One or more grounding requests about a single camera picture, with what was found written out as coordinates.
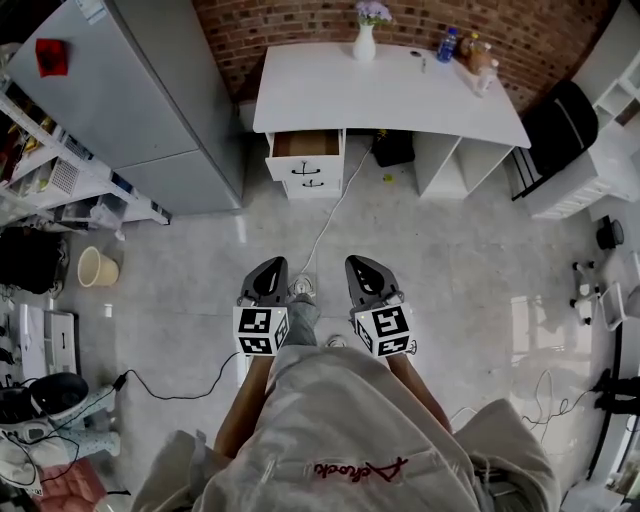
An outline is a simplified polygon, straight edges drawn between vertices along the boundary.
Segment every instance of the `purple flower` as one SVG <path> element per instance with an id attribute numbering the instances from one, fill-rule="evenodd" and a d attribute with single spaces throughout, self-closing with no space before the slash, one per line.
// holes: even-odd
<path id="1" fill-rule="evenodd" d="M 356 4 L 358 21 L 363 25 L 381 25 L 393 18 L 389 9 L 375 0 L 363 0 Z"/>

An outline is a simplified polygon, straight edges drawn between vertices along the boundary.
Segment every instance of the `white vase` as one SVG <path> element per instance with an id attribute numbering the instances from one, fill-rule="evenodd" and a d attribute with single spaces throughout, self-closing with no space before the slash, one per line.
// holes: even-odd
<path id="1" fill-rule="evenodd" d="M 372 61 L 376 56 L 376 42 L 373 40 L 373 25 L 360 24 L 360 33 L 353 43 L 353 56 L 362 62 Z"/>

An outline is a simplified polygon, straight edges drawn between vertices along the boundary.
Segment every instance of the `open drawer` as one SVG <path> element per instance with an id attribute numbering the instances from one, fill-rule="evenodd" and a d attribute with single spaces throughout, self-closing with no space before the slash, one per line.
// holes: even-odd
<path id="1" fill-rule="evenodd" d="M 269 134 L 267 167 L 275 181 L 342 178 L 344 130 Z"/>

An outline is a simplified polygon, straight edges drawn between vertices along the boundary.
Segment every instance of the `drawer handle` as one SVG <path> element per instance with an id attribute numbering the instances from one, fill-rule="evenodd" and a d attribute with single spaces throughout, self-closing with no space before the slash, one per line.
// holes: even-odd
<path id="1" fill-rule="evenodd" d="M 313 184 L 313 180 L 309 180 L 309 183 L 303 183 L 302 184 L 303 187 L 311 187 L 311 188 L 313 188 L 313 187 L 322 187 L 323 185 L 324 185 L 324 182 L 317 183 L 317 184 L 314 185 Z"/>
<path id="2" fill-rule="evenodd" d="M 320 172 L 320 169 L 316 169 L 315 171 L 305 171 L 305 167 L 307 166 L 307 162 L 302 162 L 302 172 L 297 172 L 295 169 L 293 171 L 291 171 L 291 174 L 301 174 L 302 176 L 305 176 L 307 174 L 318 174 Z"/>

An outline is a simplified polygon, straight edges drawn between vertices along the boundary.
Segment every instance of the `black cable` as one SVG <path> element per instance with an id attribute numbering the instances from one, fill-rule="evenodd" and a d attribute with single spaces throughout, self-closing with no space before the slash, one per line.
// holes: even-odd
<path id="1" fill-rule="evenodd" d="M 73 467 L 73 465 L 78 462 L 78 455 L 80 454 L 80 445 L 78 443 L 76 443 L 75 441 L 72 441 L 71 439 L 67 439 L 66 437 L 62 437 L 60 434 L 57 434 L 57 432 L 62 429 L 64 426 L 68 425 L 69 423 L 73 422 L 74 420 L 76 420 L 77 418 L 79 418 L 82 413 L 84 413 L 87 409 L 93 407 L 95 404 L 97 404 L 100 400 L 104 400 L 105 398 L 107 398 L 109 395 L 111 395 L 111 393 L 113 393 L 114 391 L 118 392 L 120 391 L 120 389 L 122 389 L 122 386 L 124 386 L 126 380 L 127 380 L 127 374 L 129 373 L 133 373 L 138 380 L 140 381 L 140 383 L 144 386 L 145 390 L 147 391 L 147 393 L 149 393 L 149 395 L 151 395 L 153 398 L 157 398 L 158 400 L 198 400 L 200 398 L 204 398 L 206 396 L 209 396 L 211 393 L 213 393 L 213 390 L 216 387 L 216 384 L 218 384 L 218 382 L 220 381 L 220 379 L 222 378 L 222 372 L 224 371 L 225 366 L 227 366 L 227 363 L 229 361 L 231 361 L 231 359 L 233 359 L 235 356 L 237 356 L 240 352 L 234 352 L 233 354 L 231 354 L 227 360 L 222 364 L 222 366 L 220 367 L 220 372 L 218 373 L 218 377 L 216 378 L 216 380 L 214 381 L 214 383 L 212 384 L 211 388 L 209 389 L 209 391 L 207 391 L 206 393 L 203 393 L 202 395 L 197 395 L 197 396 L 169 396 L 169 397 L 163 397 L 163 396 L 158 396 L 156 395 L 153 391 L 151 391 L 151 389 L 149 389 L 149 386 L 147 386 L 147 383 L 142 379 L 142 377 L 140 377 L 140 375 L 138 375 L 138 372 L 136 372 L 133 369 L 129 369 L 126 372 L 124 372 L 122 375 L 120 375 L 116 381 L 113 383 L 113 387 L 111 388 L 111 390 L 106 393 L 105 395 L 102 395 L 100 398 L 98 398 L 97 400 L 93 401 L 90 405 L 86 406 L 84 409 L 82 409 L 78 414 L 76 414 L 73 418 L 71 418 L 70 420 L 65 421 L 62 425 L 58 425 L 56 428 L 54 428 L 51 432 L 49 432 L 46 436 L 40 438 L 40 439 L 36 439 L 35 441 L 31 441 L 31 442 L 27 442 L 27 441 L 22 441 L 20 439 L 18 439 L 19 442 L 13 441 L 12 439 L 10 439 L 7 436 L 7 439 L 9 441 L 11 441 L 13 444 L 17 445 L 20 447 L 20 449 L 25 453 L 25 455 L 27 456 L 27 458 L 29 459 L 29 462 L 31 463 L 31 466 L 33 467 L 33 471 L 34 471 L 34 475 L 33 475 L 33 480 L 31 482 L 29 482 L 28 484 L 24 484 L 21 482 L 15 482 L 15 481 L 11 481 L 5 477 L 0 477 L 2 479 L 4 479 L 5 481 L 12 483 L 12 484 L 16 484 L 16 485 L 20 485 L 20 486 L 24 486 L 24 487 L 28 487 L 30 485 L 32 485 L 33 483 L 35 483 L 36 481 L 36 475 L 37 475 L 37 467 L 33 462 L 33 459 L 31 459 L 31 456 L 29 455 L 29 452 L 27 452 L 27 450 L 24 448 L 24 446 L 22 446 L 22 444 L 27 445 L 27 446 L 32 446 L 34 444 L 38 444 L 41 443 L 43 441 L 45 441 L 46 439 L 50 439 L 51 437 L 59 437 L 60 439 L 63 439 L 65 441 L 69 441 L 70 443 L 73 443 L 74 445 L 76 445 L 76 455 L 73 458 L 73 460 L 71 461 L 71 463 L 69 464 L 69 466 L 67 467 L 67 469 L 63 472 L 60 473 L 58 476 L 54 476 L 52 478 L 46 478 L 45 480 L 42 480 L 40 483 L 44 483 L 44 482 L 49 482 L 51 480 L 55 480 L 57 478 L 60 478 L 61 476 L 66 475 L 71 468 Z"/>
<path id="2" fill-rule="evenodd" d="M 231 361 L 231 359 L 233 359 L 233 357 L 237 356 L 239 353 L 240 352 L 234 352 L 227 358 L 227 360 L 220 367 L 220 373 L 218 374 L 218 378 L 215 380 L 215 382 L 213 383 L 209 391 L 198 396 L 158 396 L 149 389 L 149 386 L 147 386 L 147 383 L 144 380 L 142 380 L 142 377 L 140 377 L 140 375 L 138 375 L 138 372 L 135 370 L 127 370 L 120 377 L 118 377 L 118 380 L 120 380 L 122 377 L 126 378 L 128 373 L 133 373 L 140 381 L 140 384 L 142 384 L 144 388 L 147 390 L 147 393 L 149 393 L 153 398 L 157 398 L 158 400 L 198 400 L 199 398 L 204 398 L 205 396 L 209 396 L 211 393 L 213 393 L 213 390 L 216 387 L 216 384 L 218 384 L 218 381 L 222 378 L 222 371 L 224 370 L 224 367 L 227 365 L 229 361 Z"/>
<path id="3" fill-rule="evenodd" d="M 67 467 L 67 469 L 65 469 L 62 473 L 60 473 L 57 476 L 51 477 L 51 478 L 45 478 L 44 480 L 40 480 L 40 483 L 43 484 L 45 482 L 50 482 L 52 480 L 55 480 L 57 478 L 60 478 L 61 476 L 66 475 L 69 471 L 71 471 L 71 468 L 73 467 L 73 465 L 78 462 L 78 455 L 80 455 L 80 445 L 78 443 L 76 443 L 75 441 L 72 441 L 71 439 L 68 439 L 66 437 L 62 437 L 61 435 L 55 436 L 55 437 L 59 437 L 60 439 L 63 439 L 65 441 L 69 441 L 70 443 L 76 445 L 76 454 L 73 457 L 73 460 L 71 461 L 71 463 L 69 464 L 69 466 Z"/>
<path id="4" fill-rule="evenodd" d="M 529 423 L 531 423 L 533 425 L 531 430 L 536 428 L 538 425 L 545 425 L 544 432 L 542 433 L 542 437 L 540 438 L 540 443 L 542 443 L 544 441 L 544 436 L 547 434 L 547 429 L 549 428 L 549 423 L 551 422 L 551 420 L 553 418 L 558 418 L 559 416 L 564 416 L 565 414 L 569 414 L 571 411 L 573 411 L 573 409 L 575 409 L 576 405 L 578 405 L 578 402 L 582 399 L 582 397 L 584 397 L 587 393 L 590 393 L 590 392 L 591 392 L 591 390 L 587 390 L 584 393 L 582 393 L 576 399 L 576 401 L 573 402 L 573 405 L 571 407 L 568 407 L 569 400 L 567 398 L 563 398 L 560 401 L 560 406 L 558 407 L 558 412 L 555 413 L 555 414 L 550 414 L 546 421 L 534 421 L 531 418 L 529 418 L 529 416 L 527 416 L 527 415 L 522 416 L 522 419 L 528 421 Z"/>

